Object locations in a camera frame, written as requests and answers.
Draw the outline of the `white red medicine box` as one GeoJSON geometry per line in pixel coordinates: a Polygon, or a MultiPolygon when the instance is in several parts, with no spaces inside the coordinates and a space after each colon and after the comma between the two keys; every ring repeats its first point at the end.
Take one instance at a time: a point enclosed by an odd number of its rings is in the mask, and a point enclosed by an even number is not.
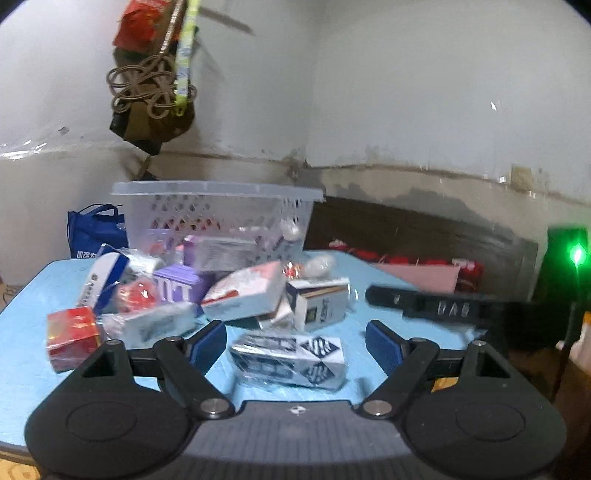
{"type": "Polygon", "coordinates": [[[280,261],[247,267],[216,282],[200,306],[208,319],[219,321],[270,314],[279,306],[286,282],[280,261]]]}

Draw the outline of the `dark wooden headboard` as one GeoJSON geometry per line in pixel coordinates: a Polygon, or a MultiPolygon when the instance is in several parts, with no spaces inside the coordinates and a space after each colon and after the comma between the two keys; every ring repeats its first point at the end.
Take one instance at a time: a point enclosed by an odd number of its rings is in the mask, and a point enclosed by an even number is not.
{"type": "Polygon", "coordinates": [[[535,282],[538,244],[497,227],[360,200],[328,197],[316,203],[304,248],[322,250],[332,240],[380,254],[420,260],[453,258],[484,266],[478,292],[526,300],[535,282]]]}

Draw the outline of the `small purple medicine box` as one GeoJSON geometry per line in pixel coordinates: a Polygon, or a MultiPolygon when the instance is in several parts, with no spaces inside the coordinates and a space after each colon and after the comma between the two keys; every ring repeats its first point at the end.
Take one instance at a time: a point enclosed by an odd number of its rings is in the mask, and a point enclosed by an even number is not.
{"type": "Polygon", "coordinates": [[[173,264],[156,270],[152,276],[163,302],[199,304],[214,283],[211,274],[197,273],[192,267],[173,264]]]}

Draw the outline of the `brown hanging bag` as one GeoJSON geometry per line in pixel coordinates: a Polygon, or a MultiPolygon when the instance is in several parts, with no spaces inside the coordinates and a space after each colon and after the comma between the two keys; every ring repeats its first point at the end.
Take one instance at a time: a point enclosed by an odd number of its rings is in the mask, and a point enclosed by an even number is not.
{"type": "Polygon", "coordinates": [[[113,44],[116,66],[106,74],[111,93],[111,132],[148,155],[188,131],[194,119],[197,88],[190,86],[188,103],[176,105],[178,34],[167,37],[152,24],[121,26],[113,44]]]}

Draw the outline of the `white grey carton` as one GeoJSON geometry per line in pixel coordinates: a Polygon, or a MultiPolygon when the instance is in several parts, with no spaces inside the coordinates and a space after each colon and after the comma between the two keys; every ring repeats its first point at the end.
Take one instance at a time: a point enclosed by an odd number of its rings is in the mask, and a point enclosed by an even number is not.
{"type": "Polygon", "coordinates": [[[349,278],[290,280],[286,294],[294,312],[294,330],[311,332],[344,320],[349,307],[349,278]]]}

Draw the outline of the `blue white patterned box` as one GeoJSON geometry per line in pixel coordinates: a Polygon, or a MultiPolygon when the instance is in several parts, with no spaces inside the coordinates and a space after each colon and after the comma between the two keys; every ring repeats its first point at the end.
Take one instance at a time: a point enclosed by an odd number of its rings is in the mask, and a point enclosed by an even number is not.
{"type": "Polygon", "coordinates": [[[334,391],[348,371],[337,337],[245,334],[230,345],[229,355],[243,377],[270,384],[334,391]]]}

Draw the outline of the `red plaid blanket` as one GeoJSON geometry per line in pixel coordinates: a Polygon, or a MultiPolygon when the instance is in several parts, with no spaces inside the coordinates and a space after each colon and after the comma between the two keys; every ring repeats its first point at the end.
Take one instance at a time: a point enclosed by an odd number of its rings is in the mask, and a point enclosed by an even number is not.
{"type": "Polygon", "coordinates": [[[408,264],[408,265],[454,265],[460,267],[456,291],[454,293],[475,293],[479,291],[484,276],[484,265],[469,259],[433,259],[404,255],[382,254],[367,249],[349,246],[341,240],[329,242],[329,249],[340,251],[366,261],[369,264],[408,264]]]}

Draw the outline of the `clear plastic perforated basket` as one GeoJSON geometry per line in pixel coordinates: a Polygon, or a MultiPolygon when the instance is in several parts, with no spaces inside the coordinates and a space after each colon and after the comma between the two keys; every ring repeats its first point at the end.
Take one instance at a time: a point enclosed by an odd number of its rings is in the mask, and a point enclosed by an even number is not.
{"type": "Polygon", "coordinates": [[[322,190],[216,181],[117,182],[128,245],[198,271],[291,260],[304,248],[322,190]]]}

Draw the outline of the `red hanging bag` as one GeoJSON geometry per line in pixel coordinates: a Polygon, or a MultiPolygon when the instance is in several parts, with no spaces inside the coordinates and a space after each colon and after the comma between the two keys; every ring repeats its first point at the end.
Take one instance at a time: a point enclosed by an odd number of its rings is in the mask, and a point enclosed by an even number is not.
{"type": "Polygon", "coordinates": [[[175,1],[135,0],[127,4],[113,40],[113,46],[126,51],[157,53],[164,40],[175,1]]]}

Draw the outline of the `white blue tube box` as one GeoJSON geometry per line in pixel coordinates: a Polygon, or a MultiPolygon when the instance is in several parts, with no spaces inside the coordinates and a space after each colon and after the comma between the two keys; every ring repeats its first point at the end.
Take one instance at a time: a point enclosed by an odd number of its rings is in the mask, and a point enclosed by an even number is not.
{"type": "Polygon", "coordinates": [[[129,258],[118,251],[98,256],[86,276],[76,306],[88,307],[99,315],[110,303],[128,263],[129,258]]]}

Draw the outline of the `blue shopping bag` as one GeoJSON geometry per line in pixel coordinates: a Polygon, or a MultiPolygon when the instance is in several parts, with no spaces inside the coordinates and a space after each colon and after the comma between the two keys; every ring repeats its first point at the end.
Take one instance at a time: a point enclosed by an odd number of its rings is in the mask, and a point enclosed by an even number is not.
{"type": "Polygon", "coordinates": [[[127,248],[125,219],[119,205],[91,204],[67,212],[66,236],[70,257],[94,258],[103,244],[127,248]]]}

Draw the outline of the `red orange box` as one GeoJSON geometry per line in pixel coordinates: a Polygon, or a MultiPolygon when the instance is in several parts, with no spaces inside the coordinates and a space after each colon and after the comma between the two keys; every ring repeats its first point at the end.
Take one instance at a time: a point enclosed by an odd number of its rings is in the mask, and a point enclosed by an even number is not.
{"type": "Polygon", "coordinates": [[[47,316],[46,351],[56,373],[76,369],[101,345],[95,314],[88,306],[47,316]]]}

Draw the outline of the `pink pillow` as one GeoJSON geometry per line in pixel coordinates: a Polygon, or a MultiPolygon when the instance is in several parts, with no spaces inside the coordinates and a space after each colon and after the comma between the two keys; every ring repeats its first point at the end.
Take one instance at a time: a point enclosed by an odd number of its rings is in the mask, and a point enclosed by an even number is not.
{"type": "Polygon", "coordinates": [[[374,267],[419,290],[445,294],[456,291],[460,273],[460,267],[454,265],[374,264],[374,267]]]}

